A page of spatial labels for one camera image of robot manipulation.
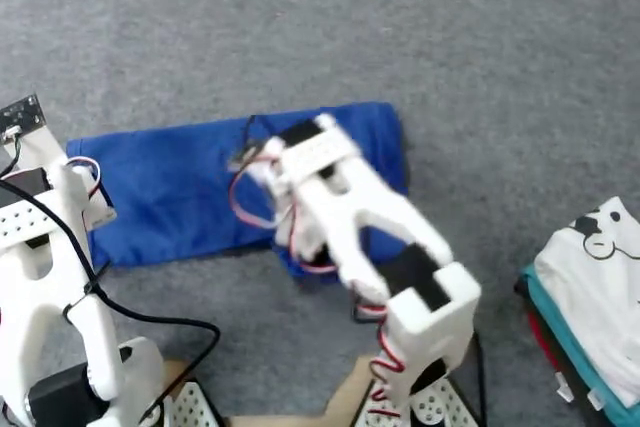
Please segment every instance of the gray fabric surface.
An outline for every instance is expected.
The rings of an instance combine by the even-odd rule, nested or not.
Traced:
[[[640,212],[640,0],[1,0],[0,19],[3,102],[37,91],[60,140],[394,103],[411,198],[484,289],[491,425],[580,425],[512,285],[585,209],[620,194]],[[318,413],[375,348],[341,287],[298,287],[270,253],[114,272],[105,289],[220,325],[198,375],[223,414]],[[117,321],[167,356],[205,340]],[[65,332],[47,370],[80,359]]]

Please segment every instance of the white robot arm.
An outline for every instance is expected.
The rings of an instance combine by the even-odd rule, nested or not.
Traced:
[[[473,335],[479,284],[454,261],[436,229],[389,188],[328,114],[249,146],[235,159],[235,167],[229,194],[238,216],[275,228],[276,242],[288,247],[303,269],[336,270],[343,285],[368,302],[359,310],[380,318],[382,354],[371,363],[379,380],[372,402],[380,408],[370,411],[404,422],[393,425],[410,425],[412,396],[463,360]],[[236,202],[234,188],[245,173],[270,194],[273,220],[257,218]],[[361,248],[363,227],[387,232],[406,247],[376,266]],[[334,265],[313,262],[323,249]]]
[[[35,96],[2,109],[0,131],[12,155],[21,149],[21,170],[0,180],[0,396],[29,427],[138,425],[162,391],[163,360],[145,338],[119,346],[109,309],[88,288],[96,277],[86,231],[115,215],[99,177],[67,159]],[[87,362],[41,379],[47,330],[63,315]]]

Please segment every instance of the blue cloth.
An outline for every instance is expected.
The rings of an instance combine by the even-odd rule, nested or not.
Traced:
[[[401,193],[407,192],[400,120],[387,103],[262,116],[252,124],[252,138],[268,137],[266,126],[279,132],[327,112],[335,116],[380,175]],[[107,134],[72,140],[69,156],[96,159],[103,184],[118,218],[89,235],[96,265],[135,267],[221,251],[271,245],[273,231],[244,224],[229,207],[229,159],[242,146],[247,119]],[[236,198],[244,209],[271,217],[265,194],[245,176]],[[371,257],[383,260],[397,252],[394,242],[371,242]],[[278,255],[293,274],[301,271],[288,254]]]
[[[607,384],[600,378],[600,375],[589,362],[584,350],[578,340],[574,337],[571,329],[565,322],[562,314],[542,286],[536,275],[533,265],[527,267],[523,275],[529,286],[529,296],[535,304],[536,309],[551,328],[553,335],[558,340],[565,351],[582,381],[591,389],[595,389],[602,400],[604,400],[604,413],[616,427],[637,427],[640,425],[640,405],[630,409],[625,408],[618,398],[609,389]]]

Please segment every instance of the white t-shirt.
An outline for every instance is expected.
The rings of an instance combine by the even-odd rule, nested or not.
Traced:
[[[540,282],[625,407],[640,400],[640,224],[618,197],[553,234]]]

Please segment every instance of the black wire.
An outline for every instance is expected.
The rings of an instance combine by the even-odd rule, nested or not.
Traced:
[[[2,172],[0,172],[0,178],[11,172],[20,159],[20,137],[18,137],[17,135],[13,138],[13,147],[15,148],[16,153],[13,156],[13,159],[11,159],[11,162],[9,162],[9,164],[2,170]]]
[[[473,332],[473,342],[476,347],[476,363],[478,368],[478,397],[480,398],[480,427],[488,427],[487,417],[487,381],[484,370],[484,350],[477,330]]]
[[[244,124],[244,128],[242,130],[242,147],[246,146],[249,142],[249,129],[251,128],[251,124],[253,124],[256,120],[260,121],[262,126],[265,128],[269,136],[273,136],[276,134],[276,129],[271,122],[269,122],[264,115],[253,114],[250,115],[247,119],[247,123]]]
[[[204,322],[201,320],[186,319],[181,317],[159,317],[159,316],[153,316],[153,315],[140,314],[139,312],[130,310],[118,304],[114,300],[111,300],[107,296],[106,292],[102,290],[102,287],[100,287],[98,283],[100,277],[97,276],[93,271],[91,262],[89,262],[89,259],[87,259],[87,256],[82,250],[82,246],[80,245],[80,242],[78,241],[77,237],[74,235],[71,228],[60,217],[58,217],[58,215],[56,215],[55,212],[53,212],[49,207],[44,205],[38,199],[34,198],[28,192],[25,192],[19,187],[16,187],[15,185],[10,184],[7,181],[4,181],[2,179],[0,179],[0,188],[11,192],[12,194],[20,197],[23,200],[26,200],[31,205],[33,205],[34,207],[42,211],[42,213],[49,216],[51,220],[53,220],[58,225],[58,227],[60,227],[60,229],[66,234],[66,236],[69,239],[69,242],[71,242],[71,246],[73,247],[73,250],[75,251],[76,255],[78,256],[78,259],[80,260],[80,264],[82,265],[87,275],[87,278],[89,279],[89,283],[87,284],[87,286],[85,286],[85,295],[93,293],[102,302],[104,302],[104,304],[107,307],[109,307],[113,311],[118,312],[119,314],[124,315],[125,317],[138,320],[140,322],[146,322],[151,324],[185,325],[185,326],[191,326],[191,327],[198,327],[198,328],[209,330],[214,334],[209,345],[207,345],[207,347],[182,371],[182,373],[178,375],[173,380],[173,382],[169,384],[169,386],[156,398],[156,400],[151,404],[151,406],[145,411],[145,413],[142,415],[142,418],[140,419],[142,421],[145,417],[150,415],[157,406],[161,405],[164,398],[167,395],[169,395],[171,391],[175,389],[211,353],[211,351],[215,348],[216,344],[220,340],[220,329],[214,324],[211,324],[209,322]]]

